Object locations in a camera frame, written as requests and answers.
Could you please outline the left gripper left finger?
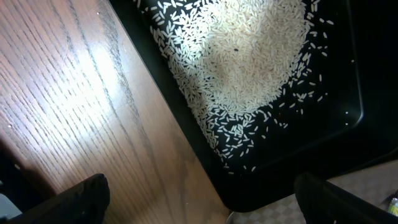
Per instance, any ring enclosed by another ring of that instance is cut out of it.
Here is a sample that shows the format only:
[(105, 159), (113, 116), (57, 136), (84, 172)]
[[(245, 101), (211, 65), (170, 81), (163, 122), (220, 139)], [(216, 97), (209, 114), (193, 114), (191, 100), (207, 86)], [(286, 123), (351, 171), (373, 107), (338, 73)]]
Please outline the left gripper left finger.
[(95, 174), (6, 224), (102, 224), (109, 202), (108, 180)]

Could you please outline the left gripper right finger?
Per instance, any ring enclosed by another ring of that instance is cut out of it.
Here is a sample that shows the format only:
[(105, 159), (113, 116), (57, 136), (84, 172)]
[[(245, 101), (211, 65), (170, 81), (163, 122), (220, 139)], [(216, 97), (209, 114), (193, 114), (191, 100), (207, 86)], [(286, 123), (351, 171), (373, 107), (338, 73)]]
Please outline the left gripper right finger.
[(296, 177), (294, 193), (307, 224), (397, 223), (397, 217), (306, 172)]

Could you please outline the white rice pile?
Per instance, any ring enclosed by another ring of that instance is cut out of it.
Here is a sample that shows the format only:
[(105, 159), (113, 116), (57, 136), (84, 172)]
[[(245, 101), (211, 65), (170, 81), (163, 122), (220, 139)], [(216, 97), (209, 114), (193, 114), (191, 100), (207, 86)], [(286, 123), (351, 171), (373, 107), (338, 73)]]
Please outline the white rice pile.
[(254, 172), (325, 118), (333, 14), (325, 1), (134, 1), (229, 175)]

